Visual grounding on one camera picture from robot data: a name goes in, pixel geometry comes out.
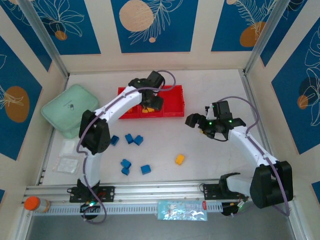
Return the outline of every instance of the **red tray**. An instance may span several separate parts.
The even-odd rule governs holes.
[[[164,86],[164,89],[171,88],[171,86]],[[125,88],[118,88],[118,95],[123,92]],[[181,85],[176,85],[170,91],[161,91],[158,93],[163,98],[163,106],[160,111],[142,112],[143,108],[140,105],[134,106],[120,119],[143,119],[143,118],[163,118],[163,117],[184,117],[185,116],[185,101],[183,96],[183,89]]]

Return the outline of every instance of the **black mounting bracket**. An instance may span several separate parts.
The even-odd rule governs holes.
[[[115,197],[115,187],[99,186],[99,184],[100,183],[98,182],[92,187],[93,192],[103,203],[112,203]],[[67,192],[70,193],[70,203],[97,202],[89,188],[87,188],[80,179],[78,179],[76,186],[69,188]]]
[[[233,192],[228,189],[227,177],[240,174],[238,172],[222,175],[218,184],[203,184],[203,194],[205,200],[235,200],[245,198],[245,195],[239,192]]]
[[[158,72],[152,71],[147,78],[135,78],[131,80],[128,86],[133,86],[136,89],[143,88],[143,87],[150,87],[150,88],[160,88],[161,85],[166,83],[165,78]],[[152,108],[155,110],[161,110],[164,99],[160,96],[155,95],[155,91],[151,89],[143,89],[139,90],[139,93],[142,94],[142,101],[140,105],[143,108]]]

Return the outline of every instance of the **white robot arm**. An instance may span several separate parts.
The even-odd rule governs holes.
[[[139,104],[143,108],[160,110],[163,99],[157,96],[157,90],[164,84],[163,76],[152,71],[148,78],[131,80],[124,91],[105,106],[94,112],[87,110],[83,113],[79,132],[83,150],[79,153],[87,155],[83,164],[83,173],[85,174],[78,179],[76,187],[68,190],[71,193],[71,202],[92,201],[94,198],[90,190],[94,191],[96,195],[101,194],[99,191],[104,191],[99,186],[100,164],[102,154],[111,142],[109,126],[129,109]]]
[[[222,142],[232,142],[255,168],[253,177],[242,177],[237,172],[221,176],[217,195],[232,199],[230,196],[240,193],[251,197],[258,208],[265,208],[284,202],[283,186],[287,200],[291,201],[293,180],[290,164],[278,161],[267,152],[250,134],[246,124],[240,118],[233,118],[227,101],[214,102],[206,106],[205,110],[206,116],[191,114],[185,124],[191,128],[198,124],[198,128],[210,139],[216,140],[216,133],[222,134],[225,138]],[[275,179],[274,170],[280,178],[281,187]]]

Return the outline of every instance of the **clear plastic packet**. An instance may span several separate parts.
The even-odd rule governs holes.
[[[53,167],[54,172],[76,175],[80,161],[84,159],[82,154],[77,153],[77,139],[63,140],[62,148]]]
[[[158,220],[207,221],[205,201],[158,201]]]

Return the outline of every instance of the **blue block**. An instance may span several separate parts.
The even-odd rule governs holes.
[[[128,168],[122,168],[122,170],[121,170],[121,172],[123,173],[123,174],[125,174],[125,175],[129,175],[129,173],[130,173],[130,171],[129,171],[129,169]]]
[[[138,146],[140,146],[140,144],[144,141],[144,138],[140,135],[136,136],[136,138],[134,139],[134,143],[137,144]]]
[[[125,135],[125,139],[128,142],[128,144],[132,144],[134,142],[134,139],[133,139],[133,137],[131,136],[130,133]]]
[[[119,141],[119,137],[116,135],[113,135],[110,141],[110,144],[115,146],[117,144],[117,142]]]
[[[129,162],[127,159],[123,159],[121,162],[121,166],[125,169],[129,169],[131,167],[131,162]]]
[[[148,173],[151,173],[151,168],[149,165],[144,165],[141,167],[141,172],[142,172],[142,175],[145,175],[145,174],[148,174]]]

